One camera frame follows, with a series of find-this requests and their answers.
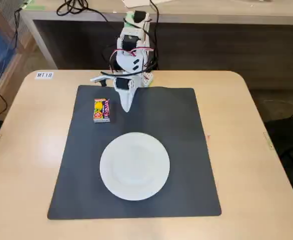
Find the snack box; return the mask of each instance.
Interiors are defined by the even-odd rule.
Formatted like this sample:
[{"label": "snack box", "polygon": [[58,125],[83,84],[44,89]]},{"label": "snack box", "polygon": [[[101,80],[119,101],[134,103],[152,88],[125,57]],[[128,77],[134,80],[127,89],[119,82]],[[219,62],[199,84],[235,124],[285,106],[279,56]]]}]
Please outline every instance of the snack box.
[{"label": "snack box", "polygon": [[110,122],[110,105],[109,99],[98,98],[94,99],[94,114],[93,121],[95,123],[109,123]]}]

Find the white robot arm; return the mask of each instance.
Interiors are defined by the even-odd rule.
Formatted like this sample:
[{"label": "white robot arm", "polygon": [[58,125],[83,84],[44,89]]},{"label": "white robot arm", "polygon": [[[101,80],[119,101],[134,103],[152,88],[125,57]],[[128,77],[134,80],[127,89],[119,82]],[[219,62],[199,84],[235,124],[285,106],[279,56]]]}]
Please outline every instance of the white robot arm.
[{"label": "white robot arm", "polygon": [[126,112],[131,108],[136,90],[148,87],[153,80],[153,74],[147,72],[150,68],[149,53],[153,51],[148,34],[150,21],[150,15],[144,11],[128,12],[116,42],[117,48],[110,57],[116,55],[121,71],[104,73],[91,79],[91,82],[113,79],[114,89],[119,93],[122,108]]}]

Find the green tape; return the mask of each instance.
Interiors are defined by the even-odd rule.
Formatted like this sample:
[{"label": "green tape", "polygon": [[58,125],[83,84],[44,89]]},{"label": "green tape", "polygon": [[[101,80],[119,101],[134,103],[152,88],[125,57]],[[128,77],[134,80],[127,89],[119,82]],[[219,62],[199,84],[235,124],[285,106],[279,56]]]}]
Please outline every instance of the green tape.
[{"label": "green tape", "polygon": [[30,3],[26,6],[26,10],[35,10],[35,11],[41,11],[45,10],[46,7],[43,5],[36,5],[36,0],[31,0]]},{"label": "green tape", "polygon": [[[133,19],[134,16],[135,16],[134,13],[127,13],[125,18],[131,18],[131,19]],[[127,24],[127,23],[125,23],[124,26],[125,26],[125,27],[133,28],[131,25],[129,25],[129,24]]]}]

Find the wooden desk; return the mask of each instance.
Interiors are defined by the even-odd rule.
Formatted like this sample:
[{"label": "wooden desk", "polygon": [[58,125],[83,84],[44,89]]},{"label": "wooden desk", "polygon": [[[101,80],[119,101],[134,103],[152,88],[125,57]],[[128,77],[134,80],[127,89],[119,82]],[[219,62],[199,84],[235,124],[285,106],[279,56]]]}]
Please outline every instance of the wooden desk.
[{"label": "wooden desk", "polygon": [[158,71],[152,83],[194,88],[221,216],[48,220],[77,87],[98,74],[25,78],[0,130],[0,240],[293,240],[293,190],[244,80],[229,71]]},{"label": "wooden desk", "polygon": [[[58,68],[45,43],[45,32],[40,33],[35,21],[89,21],[104,22],[97,13],[82,12],[58,16],[57,9],[63,0],[33,0],[21,16],[52,68]],[[153,21],[155,11],[150,6],[126,8],[121,0],[88,0],[90,8],[105,14],[111,22],[123,22],[128,11],[149,12]],[[189,24],[262,24],[293,25],[293,0],[252,2],[252,0],[172,0],[159,3],[159,22]]]}]

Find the placemat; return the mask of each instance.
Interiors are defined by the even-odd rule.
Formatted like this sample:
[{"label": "placemat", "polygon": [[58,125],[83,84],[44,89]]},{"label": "placemat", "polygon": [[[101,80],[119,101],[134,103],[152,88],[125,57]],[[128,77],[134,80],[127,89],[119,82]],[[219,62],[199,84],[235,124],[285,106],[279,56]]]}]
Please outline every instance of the placemat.
[{"label": "placemat", "polygon": [[[94,99],[110,99],[110,123],[94,123]],[[163,188],[141,201],[113,195],[100,157],[115,138],[149,134],[166,148]],[[128,113],[112,87],[78,87],[63,158],[47,217],[51,220],[218,216],[220,203],[192,88],[139,88]]]}]

